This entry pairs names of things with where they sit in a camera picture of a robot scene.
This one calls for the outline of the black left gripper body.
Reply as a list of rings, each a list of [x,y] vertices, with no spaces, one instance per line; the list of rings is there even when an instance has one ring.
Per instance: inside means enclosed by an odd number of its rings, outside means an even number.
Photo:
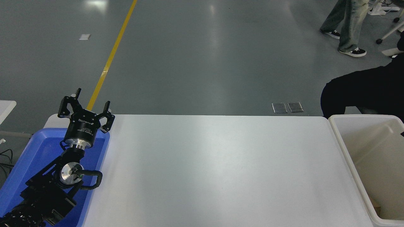
[[[87,143],[94,143],[100,121],[97,114],[90,111],[80,111],[73,113],[70,118],[64,142],[70,143],[72,140],[83,140]]]

